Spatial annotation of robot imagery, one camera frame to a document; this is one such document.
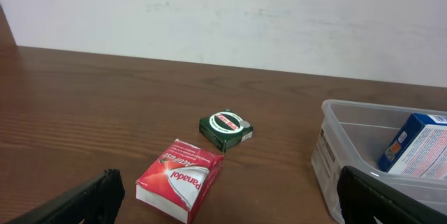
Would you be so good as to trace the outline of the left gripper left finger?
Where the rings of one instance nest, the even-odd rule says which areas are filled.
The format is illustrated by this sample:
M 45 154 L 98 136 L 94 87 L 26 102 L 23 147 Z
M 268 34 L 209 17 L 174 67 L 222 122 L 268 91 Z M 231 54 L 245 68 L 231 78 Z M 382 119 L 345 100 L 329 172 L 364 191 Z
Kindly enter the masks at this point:
M 7 224 L 113 224 L 125 196 L 118 169 L 108 169 Z

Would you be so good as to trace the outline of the blue Kool Fever box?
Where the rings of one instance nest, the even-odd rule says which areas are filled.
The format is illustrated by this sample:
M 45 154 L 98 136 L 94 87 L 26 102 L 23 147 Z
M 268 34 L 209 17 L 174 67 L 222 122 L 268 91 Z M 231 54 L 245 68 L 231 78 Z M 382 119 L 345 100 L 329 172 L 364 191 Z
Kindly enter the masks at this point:
M 380 171 L 446 179 L 446 116 L 413 113 L 378 161 Z

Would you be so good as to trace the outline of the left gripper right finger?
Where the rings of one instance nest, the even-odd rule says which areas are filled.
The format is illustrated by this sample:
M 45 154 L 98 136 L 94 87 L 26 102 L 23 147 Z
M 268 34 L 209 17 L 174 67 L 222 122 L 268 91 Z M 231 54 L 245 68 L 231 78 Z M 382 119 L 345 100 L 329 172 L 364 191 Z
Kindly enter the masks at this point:
M 349 165 L 342 168 L 337 193 L 346 224 L 446 224 L 445 214 Z

